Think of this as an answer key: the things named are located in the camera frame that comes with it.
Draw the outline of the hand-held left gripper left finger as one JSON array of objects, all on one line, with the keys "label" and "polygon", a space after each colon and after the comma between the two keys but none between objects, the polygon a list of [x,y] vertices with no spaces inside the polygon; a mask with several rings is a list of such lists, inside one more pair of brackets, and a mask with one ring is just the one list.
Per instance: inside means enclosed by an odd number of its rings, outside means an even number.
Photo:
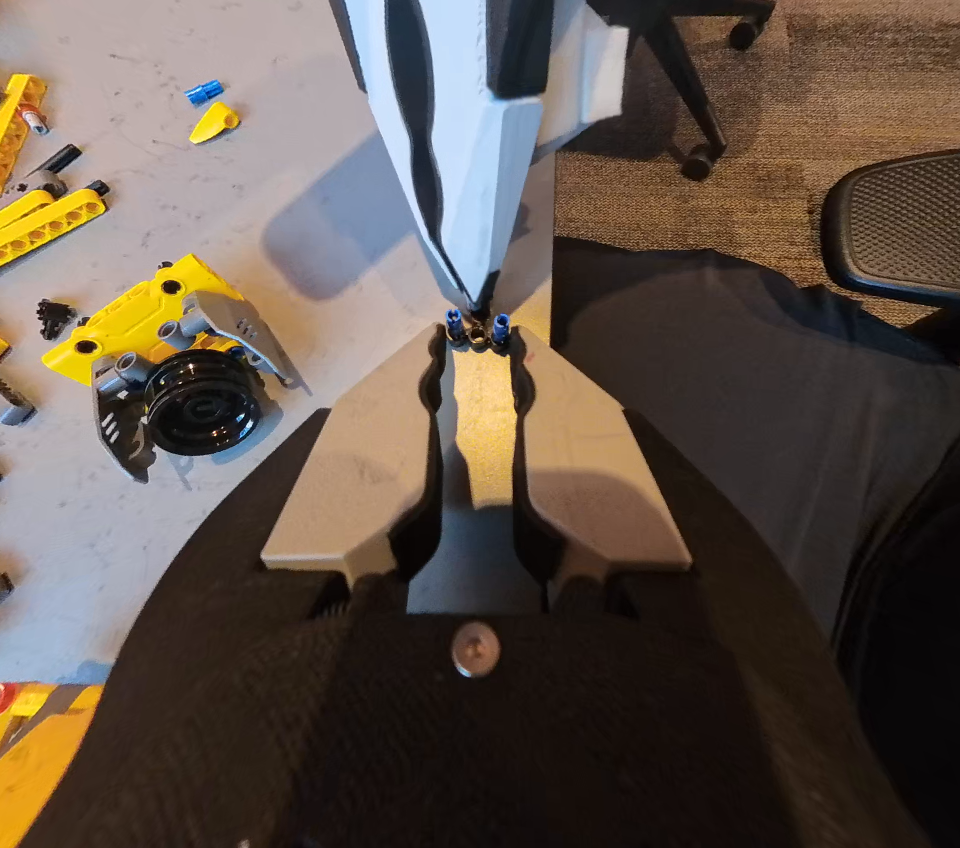
[{"label": "hand-held left gripper left finger", "polygon": [[270,569],[413,579],[442,533],[438,410],[448,339],[431,326],[331,408],[261,550]]}]

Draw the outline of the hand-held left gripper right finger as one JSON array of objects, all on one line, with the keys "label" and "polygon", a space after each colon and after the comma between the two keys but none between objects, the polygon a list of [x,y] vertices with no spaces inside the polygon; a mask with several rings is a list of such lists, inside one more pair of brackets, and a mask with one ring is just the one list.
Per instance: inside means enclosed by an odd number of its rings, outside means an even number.
[{"label": "hand-held left gripper right finger", "polygon": [[623,406],[523,326],[510,333],[513,543],[538,582],[690,570]]}]

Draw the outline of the yellow wedge piece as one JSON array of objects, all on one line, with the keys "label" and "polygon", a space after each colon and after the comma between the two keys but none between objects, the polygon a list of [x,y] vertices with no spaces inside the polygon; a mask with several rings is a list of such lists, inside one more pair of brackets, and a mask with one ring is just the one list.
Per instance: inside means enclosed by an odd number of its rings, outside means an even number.
[{"label": "yellow wedge piece", "polygon": [[215,102],[200,117],[188,140],[194,146],[206,144],[221,134],[236,130],[241,122],[241,116],[234,109],[223,102]]}]

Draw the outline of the yellow grey wheel assembly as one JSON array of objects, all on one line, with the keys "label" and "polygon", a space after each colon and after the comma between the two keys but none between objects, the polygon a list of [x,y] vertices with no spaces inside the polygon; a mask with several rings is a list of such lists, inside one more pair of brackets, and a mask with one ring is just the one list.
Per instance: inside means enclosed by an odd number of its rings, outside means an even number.
[{"label": "yellow grey wheel assembly", "polygon": [[85,386],[99,444],[145,485],[158,453],[210,457],[268,414],[265,379],[302,377],[251,300],[195,254],[161,266],[42,356]]}]

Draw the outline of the small black connector piece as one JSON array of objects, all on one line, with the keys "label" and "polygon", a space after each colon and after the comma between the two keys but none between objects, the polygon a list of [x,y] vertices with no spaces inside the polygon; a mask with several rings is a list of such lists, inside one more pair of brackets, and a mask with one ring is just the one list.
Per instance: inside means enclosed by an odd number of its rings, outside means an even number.
[{"label": "small black connector piece", "polygon": [[40,322],[40,336],[48,342],[54,342],[60,337],[66,326],[77,316],[76,310],[70,304],[46,298],[37,303],[35,313]]}]

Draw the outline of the dark gear rack piece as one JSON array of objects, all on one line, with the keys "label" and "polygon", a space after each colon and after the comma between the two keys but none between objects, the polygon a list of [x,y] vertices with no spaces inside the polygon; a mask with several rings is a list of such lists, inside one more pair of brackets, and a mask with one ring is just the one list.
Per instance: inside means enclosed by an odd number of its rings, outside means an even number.
[{"label": "dark gear rack piece", "polygon": [[29,398],[19,393],[1,378],[1,418],[2,426],[19,426],[28,422],[36,408]]}]

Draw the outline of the pile of yellow beams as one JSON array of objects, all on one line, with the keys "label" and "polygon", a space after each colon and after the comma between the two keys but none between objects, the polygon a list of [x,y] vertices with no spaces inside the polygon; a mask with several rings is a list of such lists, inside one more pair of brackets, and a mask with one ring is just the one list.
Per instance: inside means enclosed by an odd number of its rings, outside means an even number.
[{"label": "pile of yellow beams", "polygon": [[70,191],[64,173],[82,149],[66,144],[35,169],[15,178],[27,138],[47,134],[49,124],[41,105],[46,85],[36,76],[11,75],[2,88],[1,105],[1,266],[85,226],[107,212],[110,188],[102,181]]}]

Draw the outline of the yellow toy brick car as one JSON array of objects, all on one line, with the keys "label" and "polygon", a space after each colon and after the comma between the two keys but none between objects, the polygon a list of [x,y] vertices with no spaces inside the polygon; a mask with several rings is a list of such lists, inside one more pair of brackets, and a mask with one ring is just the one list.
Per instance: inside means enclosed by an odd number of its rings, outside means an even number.
[{"label": "yellow toy brick car", "polygon": [[19,844],[75,757],[100,685],[1,685],[1,845]]}]

